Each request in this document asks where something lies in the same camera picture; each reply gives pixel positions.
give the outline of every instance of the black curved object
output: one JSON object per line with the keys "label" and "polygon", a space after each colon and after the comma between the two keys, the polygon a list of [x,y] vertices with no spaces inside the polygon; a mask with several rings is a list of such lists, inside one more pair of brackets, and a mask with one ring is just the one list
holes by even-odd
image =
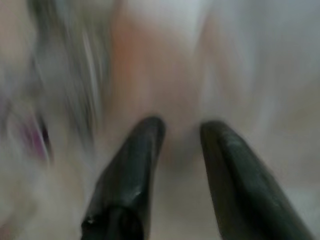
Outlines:
{"label": "black curved object", "polygon": [[274,177],[247,143],[220,121],[201,125],[201,145],[224,240],[312,240]]}
{"label": "black curved object", "polygon": [[147,240],[157,158],[165,124],[142,120],[103,171],[81,225],[82,240]]}

